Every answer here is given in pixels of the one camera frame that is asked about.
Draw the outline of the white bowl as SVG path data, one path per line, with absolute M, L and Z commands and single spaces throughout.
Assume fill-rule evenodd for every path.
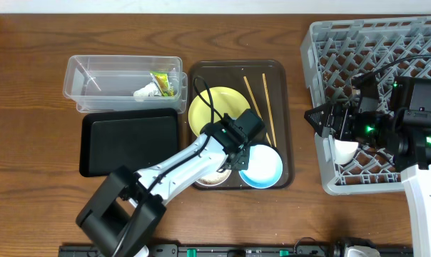
M 204 176 L 196 181 L 196 184 L 201 186 L 217 186 L 226 181 L 231 174 L 230 169 L 223 169 L 216 171 L 215 173 Z

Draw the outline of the white cup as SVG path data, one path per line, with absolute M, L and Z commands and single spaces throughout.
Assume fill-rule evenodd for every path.
M 340 141 L 335 142 L 335 160 L 334 163 L 338 165 L 345 165 L 350 163 L 357 152 L 358 142 L 353 141 Z

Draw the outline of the blue bowl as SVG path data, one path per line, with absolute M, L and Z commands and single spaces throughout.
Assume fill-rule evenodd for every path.
M 241 179 L 249 186 L 258 189 L 275 185 L 283 173 L 283 162 L 279 153 L 266 145 L 250 147 L 248 168 L 240 170 Z

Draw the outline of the yellow plate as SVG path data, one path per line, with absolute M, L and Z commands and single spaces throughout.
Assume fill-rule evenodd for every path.
M 228 114 L 232 118 L 238 118 L 250 104 L 238 91 L 228 87 L 213 87 L 210 89 L 216 111 L 223 116 Z M 211 121 L 211 109 L 197 96 L 190 104 L 188 122 L 191 131 L 199 136 L 201 129 Z

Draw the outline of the green yellow wrapper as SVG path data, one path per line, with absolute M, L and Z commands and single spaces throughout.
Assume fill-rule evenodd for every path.
M 152 78 L 152 83 L 155 86 L 153 90 L 154 96 L 171 97 L 175 95 L 167 73 L 151 71 L 150 75 Z

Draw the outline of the white napkin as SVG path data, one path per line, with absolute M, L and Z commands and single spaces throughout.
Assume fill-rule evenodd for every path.
M 133 96 L 138 97 L 151 97 L 151 96 L 162 96 L 162 93 L 158 86 L 151 82 L 144 86 L 142 89 L 133 92 Z

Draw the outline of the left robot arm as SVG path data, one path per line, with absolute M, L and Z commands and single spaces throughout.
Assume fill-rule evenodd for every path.
M 147 256 L 147 243 L 167 204 L 203 176 L 237 158 L 261 133 L 236 119 L 207 124 L 187 148 L 136 172 L 111 172 L 76 217 L 105 256 Z

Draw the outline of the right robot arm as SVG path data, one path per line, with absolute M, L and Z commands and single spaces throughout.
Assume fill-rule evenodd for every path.
M 395 77 L 389 116 L 372 109 L 377 83 L 358 77 L 357 106 L 325 103 L 305 112 L 321 137 L 383 148 L 400 172 L 410 211 L 414 256 L 431 256 L 431 79 Z

